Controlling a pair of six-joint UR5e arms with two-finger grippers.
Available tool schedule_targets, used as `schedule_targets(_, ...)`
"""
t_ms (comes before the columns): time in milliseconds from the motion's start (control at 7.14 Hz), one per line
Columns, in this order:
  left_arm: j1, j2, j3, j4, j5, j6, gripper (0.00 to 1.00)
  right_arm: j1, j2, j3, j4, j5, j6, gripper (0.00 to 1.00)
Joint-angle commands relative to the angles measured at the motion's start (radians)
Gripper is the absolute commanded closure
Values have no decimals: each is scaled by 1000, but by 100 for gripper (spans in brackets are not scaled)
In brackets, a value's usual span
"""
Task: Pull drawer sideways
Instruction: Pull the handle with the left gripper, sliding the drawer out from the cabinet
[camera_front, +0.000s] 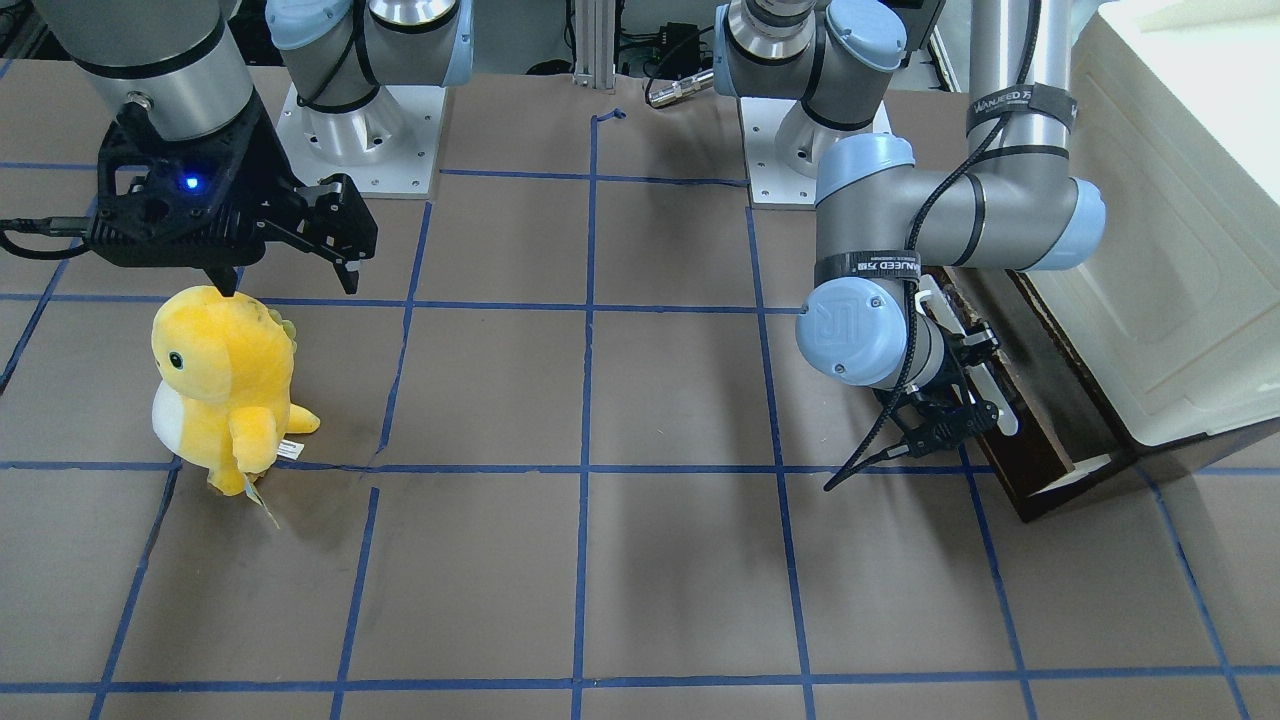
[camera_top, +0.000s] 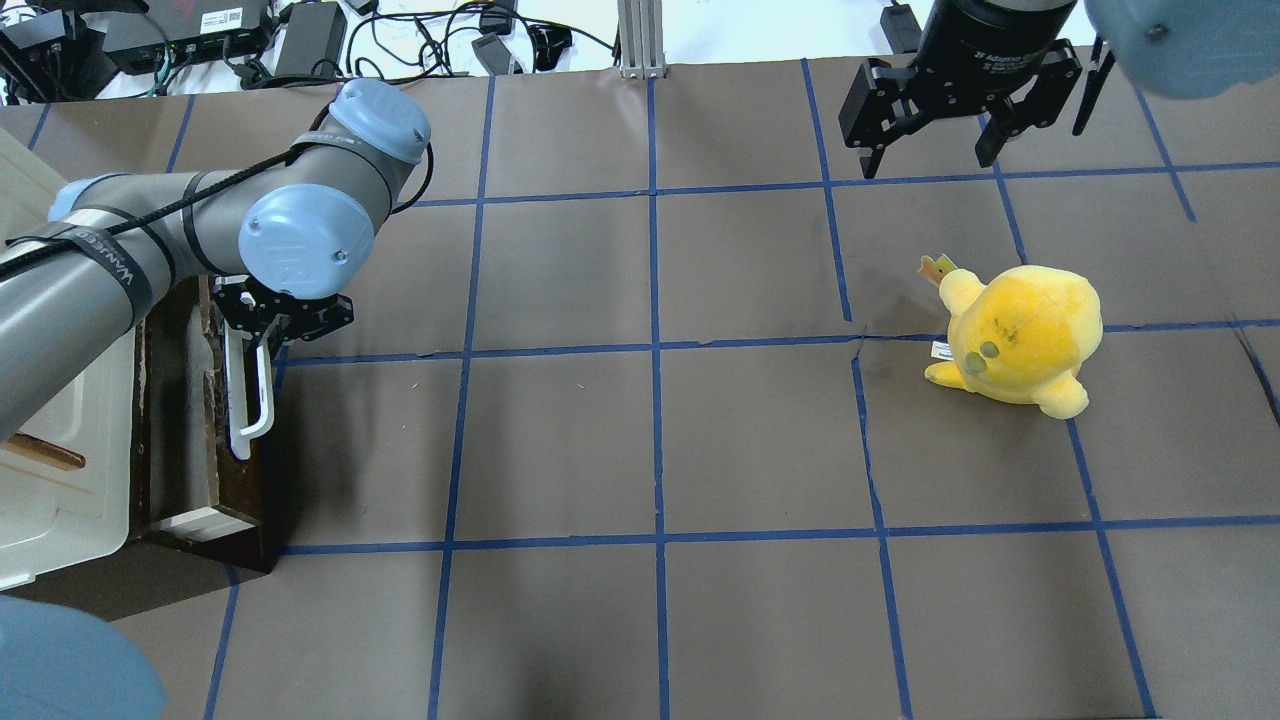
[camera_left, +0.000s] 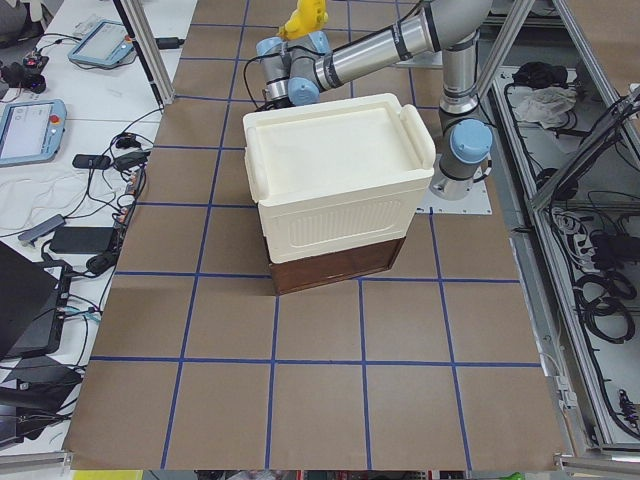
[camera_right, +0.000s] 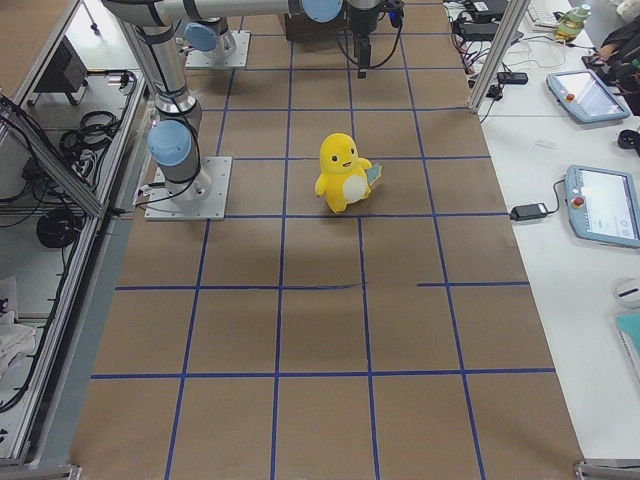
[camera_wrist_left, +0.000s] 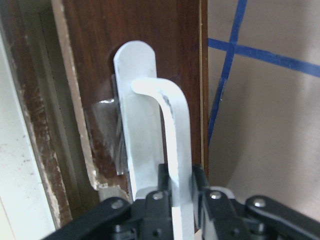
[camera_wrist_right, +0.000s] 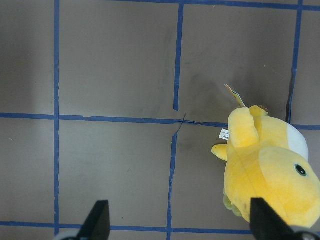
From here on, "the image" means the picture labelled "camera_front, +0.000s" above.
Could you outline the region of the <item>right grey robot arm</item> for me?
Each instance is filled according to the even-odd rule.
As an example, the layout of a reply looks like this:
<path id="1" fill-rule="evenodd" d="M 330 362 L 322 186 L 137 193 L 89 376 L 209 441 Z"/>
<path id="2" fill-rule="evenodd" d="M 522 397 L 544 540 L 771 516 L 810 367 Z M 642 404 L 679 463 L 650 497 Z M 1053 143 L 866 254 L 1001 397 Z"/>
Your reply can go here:
<path id="1" fill-rule="evenodd" d="M 269 1 L 293 100 L 274 120 L 219 1 L 38 1 L 113 113 L 87 220 L 13 222 L 81 238 L 115 266 L 192 268 L 230 296 L 237 269 L 287 243 L 343 291 L 374 258 L 366 193 L 424 195 L 438 111 L 468 82 L 470 1 Z"/>

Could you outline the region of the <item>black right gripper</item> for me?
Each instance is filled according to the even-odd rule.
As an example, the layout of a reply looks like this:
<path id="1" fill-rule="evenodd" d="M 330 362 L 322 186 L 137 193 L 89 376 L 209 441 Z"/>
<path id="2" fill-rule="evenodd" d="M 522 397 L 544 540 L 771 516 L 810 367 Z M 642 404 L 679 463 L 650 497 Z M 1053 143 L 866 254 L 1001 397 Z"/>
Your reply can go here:
<path id="1" fill-rule="evenodd" d="M 227 126 L 166 141 L 152 111 L 124 102 L 99 150 L 84 245 L 118 266 L 205 270 L 230 299 L 268 241 L 320 256 L 347 295 L 376 252 L 378 224 L 346 173 L 301 187 L 259 95 Z"/>

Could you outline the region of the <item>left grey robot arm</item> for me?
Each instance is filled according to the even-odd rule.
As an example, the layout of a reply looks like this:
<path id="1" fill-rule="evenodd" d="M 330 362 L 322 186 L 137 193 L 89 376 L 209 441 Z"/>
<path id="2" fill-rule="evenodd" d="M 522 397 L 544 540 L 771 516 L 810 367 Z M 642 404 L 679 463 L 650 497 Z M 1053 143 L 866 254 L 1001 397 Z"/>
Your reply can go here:
<path id="1" fill-rule="evenodd" d="M 1105 232 L 1100 190 L 1068 168 L 1065 1 L 972 5 L 966 156 L 923 170 L 909 141 L 872 122 L 908 50 L 902 12 L 881 1 L 731 1 L 716 18 L 718 92 L 785 99 L 838 132 L 815 170 L 813 291 L 797 315 L 803 356 L 878 392 L 881 415 L 831 477 L 951 448 L 995 427 L 996 402 L 965 370 L 986 359 L 916 305 L 927 266 L 1055 272 Z"/>

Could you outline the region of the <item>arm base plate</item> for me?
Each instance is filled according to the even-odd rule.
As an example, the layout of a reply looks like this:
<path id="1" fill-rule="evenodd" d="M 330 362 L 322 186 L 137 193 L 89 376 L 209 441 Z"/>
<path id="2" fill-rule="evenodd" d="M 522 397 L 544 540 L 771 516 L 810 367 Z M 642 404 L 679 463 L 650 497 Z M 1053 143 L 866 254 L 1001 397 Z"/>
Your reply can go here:
<path id="1" fill-rule="evenodd" d="M 799 100 L 741 97 L 739 109 L 751 205 L 813 209 L 822 155 L 851 133 L 815 123 Z"/>
<path id="2" fill-rule="evenodd" d="M 430 199 L 448 90 L 380 88 L 364 108 L 343 114 L 301 109 L 289 87 L 276 123 L 294 174 L 307 186 L 347 174 L 366 199 Z"/>

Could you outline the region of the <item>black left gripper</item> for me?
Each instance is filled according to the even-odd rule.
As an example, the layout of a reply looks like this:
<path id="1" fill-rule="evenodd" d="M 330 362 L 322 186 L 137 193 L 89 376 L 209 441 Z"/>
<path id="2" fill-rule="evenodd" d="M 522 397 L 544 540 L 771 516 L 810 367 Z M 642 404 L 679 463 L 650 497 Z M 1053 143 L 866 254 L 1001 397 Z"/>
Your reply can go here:
<path id="1" fill-rule="evenodd" d="M 957 448 L 965 439 L 992 430 L 995 406 L 989 402 L 963 406 L 954 393 L 950 380 L 959 373 L 954 355 L 946 350 L 938 374 L 919 389 L 908 389 L 895 404 L 888 391 L 876 391 L 876 397 L 891 410 L 891 419 L 902 430 L 902 439 L 876 454 L 877 459 L 895 459 L 904 455 L 924 457 L 941 450 Z"/>

